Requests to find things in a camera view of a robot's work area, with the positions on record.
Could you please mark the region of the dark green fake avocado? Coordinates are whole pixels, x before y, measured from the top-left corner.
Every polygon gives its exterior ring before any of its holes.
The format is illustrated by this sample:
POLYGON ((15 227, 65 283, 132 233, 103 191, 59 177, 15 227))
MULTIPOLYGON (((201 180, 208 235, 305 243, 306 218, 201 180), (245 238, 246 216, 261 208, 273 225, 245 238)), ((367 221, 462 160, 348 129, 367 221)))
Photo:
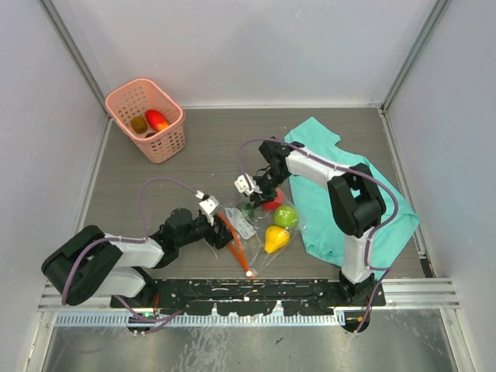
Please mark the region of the dark green fake avocado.
POLYGON ((245 219, 252 220, 255 218, 255 209, 249 202, 242 201, 236 205, 236 208, 242 213, 245 219))

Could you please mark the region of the green fake apple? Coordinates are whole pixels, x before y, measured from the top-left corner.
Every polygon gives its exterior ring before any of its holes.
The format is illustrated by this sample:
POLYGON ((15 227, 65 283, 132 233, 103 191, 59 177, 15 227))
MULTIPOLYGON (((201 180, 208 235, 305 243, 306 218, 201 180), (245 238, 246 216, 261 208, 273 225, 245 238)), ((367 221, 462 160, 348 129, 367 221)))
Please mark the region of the green fake apple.
POLYGON ((292 229, 298 225, 298 212, 290 205, 280 205, 274 212, 273 220, 276 226, 292 229))

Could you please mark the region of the clear zip top bag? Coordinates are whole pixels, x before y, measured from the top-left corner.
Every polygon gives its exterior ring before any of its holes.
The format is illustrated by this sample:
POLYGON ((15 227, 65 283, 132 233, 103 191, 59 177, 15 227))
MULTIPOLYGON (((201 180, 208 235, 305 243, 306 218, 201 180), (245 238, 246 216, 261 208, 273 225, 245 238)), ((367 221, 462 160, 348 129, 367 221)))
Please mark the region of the clear zip top bag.
POLYGON ((306 219, 284 193, 284 204, 294 207, 298 212, 298 225, 286 229, 291 235, 290 243, 275 253, 268 254, 264 250, 265 232, 269 226, 275 226, 274 211, 264 210, 261 206, 254 207, 255 218, 247 220, 236 208, 240 202, 249 202, 245 198, 235 204, 225 205, 220 209, 221 216, 228 222, 228 227, 235 233, 234 241, 228 244, 232 255, 238 260, 245 277, 254 279, 260 275, 274 259, 283 253, 306 230, 306 219))

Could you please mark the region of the yellow fake pear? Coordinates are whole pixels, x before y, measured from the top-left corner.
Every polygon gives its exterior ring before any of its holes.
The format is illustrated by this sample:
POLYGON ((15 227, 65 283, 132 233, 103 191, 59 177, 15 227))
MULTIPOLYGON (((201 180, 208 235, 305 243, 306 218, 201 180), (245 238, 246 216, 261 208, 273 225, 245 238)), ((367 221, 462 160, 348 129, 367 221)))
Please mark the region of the yellow fake pear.
POLYGON ((265 232, 264 250, 268 254, 285 248, 291 242, 290 233, 280 226, 269 226, 265 232))

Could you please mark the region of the red yellow fake mango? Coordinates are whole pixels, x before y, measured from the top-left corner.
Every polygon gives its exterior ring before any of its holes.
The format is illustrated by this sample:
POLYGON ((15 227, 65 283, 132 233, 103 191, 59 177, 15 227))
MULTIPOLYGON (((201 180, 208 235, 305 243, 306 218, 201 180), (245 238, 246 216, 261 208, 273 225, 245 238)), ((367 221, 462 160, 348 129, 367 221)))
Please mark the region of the red yellow fake mango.
POLYGON ((149 109, 145 112, 145 118, 149 126, 156 132, 165 130, 169 123, 166 117, 155 109, 149 109))

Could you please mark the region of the brown fake kiwi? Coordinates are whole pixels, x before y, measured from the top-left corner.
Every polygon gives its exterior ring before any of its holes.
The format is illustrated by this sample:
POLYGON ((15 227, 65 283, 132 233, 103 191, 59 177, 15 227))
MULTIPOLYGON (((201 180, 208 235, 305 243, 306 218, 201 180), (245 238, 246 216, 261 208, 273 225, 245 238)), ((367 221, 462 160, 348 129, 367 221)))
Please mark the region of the brown fake kiwi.
POLYGON ((136 134, 143 134, 148 130, 148 123, 142 116, 133 118, 130 125, 136 134))

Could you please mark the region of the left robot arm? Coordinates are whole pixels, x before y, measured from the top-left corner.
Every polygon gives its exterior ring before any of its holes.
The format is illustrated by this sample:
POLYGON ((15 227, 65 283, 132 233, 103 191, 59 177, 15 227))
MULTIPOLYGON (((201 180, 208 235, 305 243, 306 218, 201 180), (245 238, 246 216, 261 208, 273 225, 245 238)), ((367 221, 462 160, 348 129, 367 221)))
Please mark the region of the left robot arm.
POLYGON ((138 307, 150 305, 157 293, 147 269, 176 260, 180 248, 198 241, 222 249, 233 233, 220 215, 194 217, 176 208, 160 228, 144 239, 112 236, 89 225, 50 254, 41 271, 62 296, 62 303, 81 305, 96 295, 128 298, 138 307))

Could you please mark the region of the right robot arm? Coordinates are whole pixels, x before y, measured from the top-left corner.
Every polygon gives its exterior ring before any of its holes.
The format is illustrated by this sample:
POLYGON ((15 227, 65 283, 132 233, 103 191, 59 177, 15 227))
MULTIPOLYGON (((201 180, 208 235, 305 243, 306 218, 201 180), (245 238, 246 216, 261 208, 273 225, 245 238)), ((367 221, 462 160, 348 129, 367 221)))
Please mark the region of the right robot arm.
POLYGON ((276 189, 289 177, 303 177, 327 190, 334 223, 344 235, 345 254, 339 271, 338 290, 348 305, 362 300, 370 305, 377 293, 374 269, 369 263, 373 235, 386 212, 377 181, 365 164, 333 164, 298 142, 275 138, 262 141, 259 151, 267 169, 259 176, 242 172, 238 192, 257 207, 271 202, 276 189))

